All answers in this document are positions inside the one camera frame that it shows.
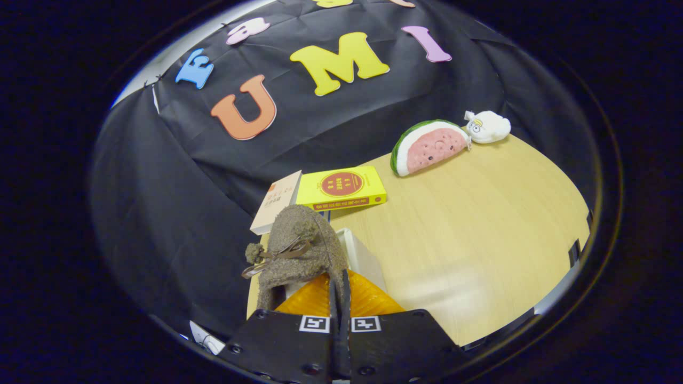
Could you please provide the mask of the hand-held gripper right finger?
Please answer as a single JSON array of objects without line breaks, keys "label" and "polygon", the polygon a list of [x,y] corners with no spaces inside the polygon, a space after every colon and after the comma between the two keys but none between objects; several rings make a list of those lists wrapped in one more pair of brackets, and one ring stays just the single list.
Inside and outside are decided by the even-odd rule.
[{"label": "hand-held gripper right finger", "polygon": [[427,383],[464,364],[429,311],[350,316],[344,339],[351,383]]}]

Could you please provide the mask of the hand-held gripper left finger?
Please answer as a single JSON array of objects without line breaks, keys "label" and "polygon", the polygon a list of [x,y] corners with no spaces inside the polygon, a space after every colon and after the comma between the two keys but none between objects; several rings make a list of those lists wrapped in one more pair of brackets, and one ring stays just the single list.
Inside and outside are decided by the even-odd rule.
[{"label": "hand-held gripper left finger", "polygon": [[331,282],[329,315],[256,309],[218,357],[264,381],[332,383],[343,379],[342,301],[343,289]]}]

